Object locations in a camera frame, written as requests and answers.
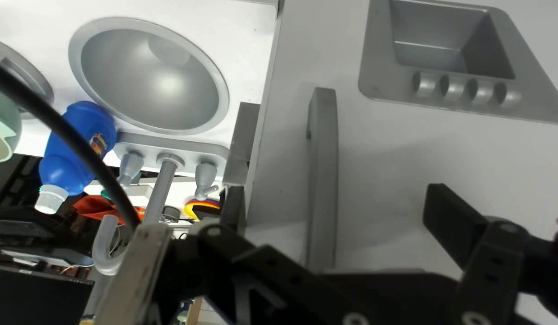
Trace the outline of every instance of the round silver bowl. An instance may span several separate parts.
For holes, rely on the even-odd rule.
[[[84,92],[117,117],[169,135],[216,126],[229,93],[218,66],[184,36],[137,18],[93,19],[70,39]]]

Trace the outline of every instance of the blue bottle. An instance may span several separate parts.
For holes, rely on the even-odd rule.
[[[77,130],[99,157],[104,157],[115,146],[115,122],[95,102],[72,102],[63,119]],[[34,207],[45,214],[54,214],[66,196],[83,193],[93,175],[55,133],[50,133],[39,162],[39,178],[39,198]]]

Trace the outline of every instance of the wire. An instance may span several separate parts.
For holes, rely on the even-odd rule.
[[[45,122],[74,153],[83,164],[95,175],[102,187],[111,196],[117,211],[126,220],[126,225],[135,229],[139,223],[137,213],[122,191],[115,177],[102,164],[99,155],[86,144],[86,140],[72,128],[46,101],[18,81],[5,68],[0,66],[0,92],[3,92],[12,102],[23,106],[36,119]]]

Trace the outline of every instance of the black cable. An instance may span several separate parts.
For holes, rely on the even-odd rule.
[[[139,223],[137,213],[122,191],[115,177],[110,173],[108,166],[102,164],[99,155],[86,144],[86,140],[72,128],[46,101],[25,86],[19,79],[10,75],[0,66],[0,92],[10,101],[23,106],[41,122],[45,122],[74,153],[83,160],[83,164],[95,175],[101,186],[111,196],[117,211],[122,214],[126,223],[135,229]]]

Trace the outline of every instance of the metal bowl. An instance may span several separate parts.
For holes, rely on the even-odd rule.
[[[222,72],[184,36],[137,18],[93,19],[70,41],[84,92],[117,117],[157,133],[191,135],[227,113]]]

